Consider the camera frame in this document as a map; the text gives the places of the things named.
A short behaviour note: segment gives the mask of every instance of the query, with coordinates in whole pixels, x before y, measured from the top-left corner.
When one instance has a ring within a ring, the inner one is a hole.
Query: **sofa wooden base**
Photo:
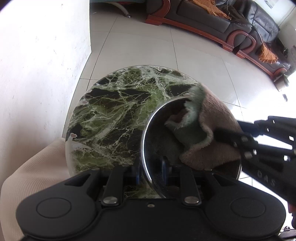
[[[179,28],[182,28],[182,29],[186,29],[188,31],[191,31],[191,32],[194,32],[196,34],[199,34],[199,35],[202,35],[210,40],[213,40],[219,44],[222,44],[222,47],[223,49],[229,51],[229,52],[232,52],[234,46],[230,45],[229,43],[226,43],[224,42],[223,40],[215,37],[215,36],[212,36],[211,34],[208,34],[204,31],[201,31],[199,29],[196,29],[196,28],[193,28],[193,27],[190,27],[186,24],[183,24],[183,23],[179,23],[179,22],[176,22],[176,21],[173,21],[173,20],[170,20],[170,19],[167,19],[167,18],[161,18],[161,17],[157,17],[157,16],[153,16],[153,15],[148,15],[145,23],[149,23],[149,24],[153,24],[153,25],[160,25],[162,23],[166,23],[166,24],[170,24],[170,25],[173,25],[173,26],[176,26],[176,27],[179,27]]]
[[[250,60],[253,64],[257,65],[264,72],[266,72],[272,80],[275,80],[275,78],[278,77],[280,74],[287,72],[285,68],[278,68],[274,73],[272,73],[268,69],[266,69],[262,64],[258,63],[256,60],[254,60],[252,57],[250,57],[248,54],[241,50],[239,50],[235,55],[240,58],[247,58],[248,60]]]

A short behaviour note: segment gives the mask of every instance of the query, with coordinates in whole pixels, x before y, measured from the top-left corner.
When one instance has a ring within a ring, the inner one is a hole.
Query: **curved metal table leg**
[[[112,4],[112,5],[116,6],[116,7],[118,7],[124,13],[124,15],[126,17],[128,17],[128,18],[131,17],[129,12],[126,10],[126,8],[124,6],[122,6],[121,4],[119,4],[118,2],[105,2],[105,3],[109,3],[109,4]]]

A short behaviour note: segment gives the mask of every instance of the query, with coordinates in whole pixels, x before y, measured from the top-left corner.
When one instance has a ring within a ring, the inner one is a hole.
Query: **orange throw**
[[[209,14],[222,17],[222,18],[227,18],[231,19],[231,17],[227,16],[224,12],[222,12],[220,9],[218,9],[215,5],[215,0],[190,0],[197,6],[200,6],[204,10],[206,10]]]
[[[259,60],[263,63],[274,64],[279,58],[262,42],[261,54],[259,55]]]

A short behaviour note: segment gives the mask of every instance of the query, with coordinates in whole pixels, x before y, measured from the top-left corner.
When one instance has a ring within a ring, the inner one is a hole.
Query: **marble table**
[[[150,65],[123,68],[99,80],[80,99],[69,122],[66,160],[70,174],[133,164],[152,112],[196,84],[176,70]],[[157,196],[146,185],[141,188],[145,191],[126,190],[126,195]]]

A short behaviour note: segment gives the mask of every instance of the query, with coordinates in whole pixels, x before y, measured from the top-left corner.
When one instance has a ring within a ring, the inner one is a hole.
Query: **cloth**
[[[278,61],[278,56],[276,56],[264,42],[262,42],[261,53],[259,55],[259,60],[263,63],[274,64]]]
[[[227,16],[224,12],[222,12],[220,9],[216,7],[215,0],[190,0],[197,6],[200,6],[204,10],[206,10],[209,14],[231,19],[231,17]]]
[[[196,170],[239,160],[238,149],[213,139],[216,128],[242,132],[227,106],[202,84],[192,87],[187,97],[185,108],[165,122],[184,145],[180,160]]]
[[[19,241],[23,237],[15,217],[19,203],[27,196],[68,178],[64,138],[55,140],[8,177],[0,196],[0,221],[5,241]]]

